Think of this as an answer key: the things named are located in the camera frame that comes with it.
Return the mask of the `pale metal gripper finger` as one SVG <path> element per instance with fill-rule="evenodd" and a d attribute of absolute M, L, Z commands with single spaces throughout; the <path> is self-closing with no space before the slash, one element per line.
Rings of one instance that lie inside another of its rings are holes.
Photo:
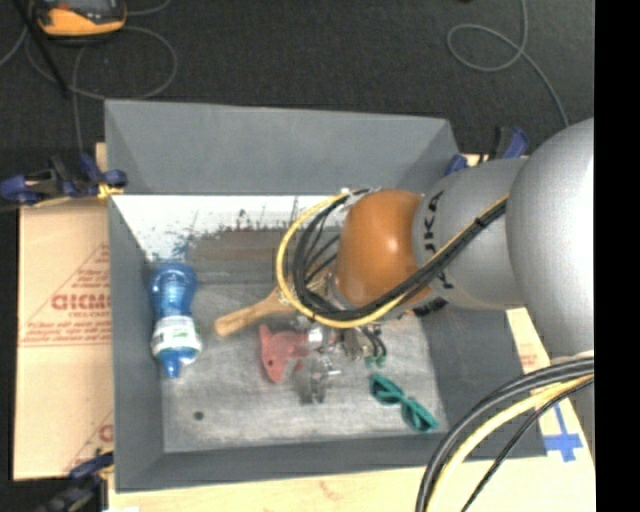
<path fill-rule="evenodd" d="M 299 334 L 298 350 L 314 351 L 319 349 L 326 340 L 326 329 L 323 326 L 314 326 Z"/>
<path fill-rule="evenodd" d="M 297 391 L 301 403 L 323 403 L 330 384 L 341 375 L 342 370 L 327 354 L 313 352 L 303 358 L 297 370 Z"/>

